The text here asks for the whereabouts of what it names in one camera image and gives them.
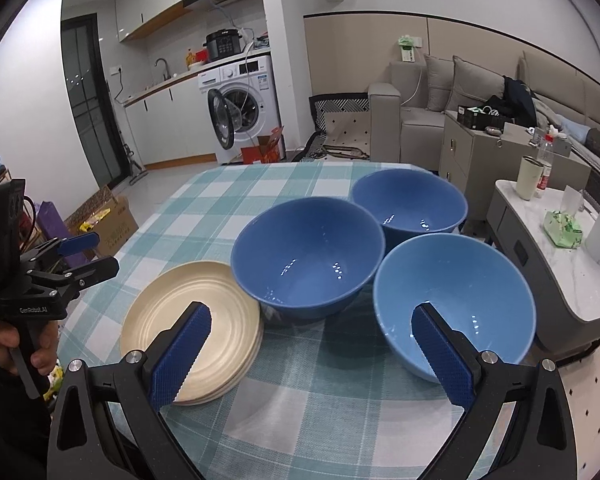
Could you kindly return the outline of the person's left hand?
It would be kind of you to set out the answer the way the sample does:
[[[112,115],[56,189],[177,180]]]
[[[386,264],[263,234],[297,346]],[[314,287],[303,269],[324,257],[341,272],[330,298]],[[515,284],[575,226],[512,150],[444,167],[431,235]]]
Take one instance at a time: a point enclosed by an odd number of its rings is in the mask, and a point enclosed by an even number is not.
[[[38,350],[31,356],[31,363],[38,374],[47,376],[56,366],[58,339],[58,322],[47,323],[38,337]],[[15,327],[0,323],[0,367],[13,375],[18,375],[18,370],[10,352],[18,346],[19,334]]]

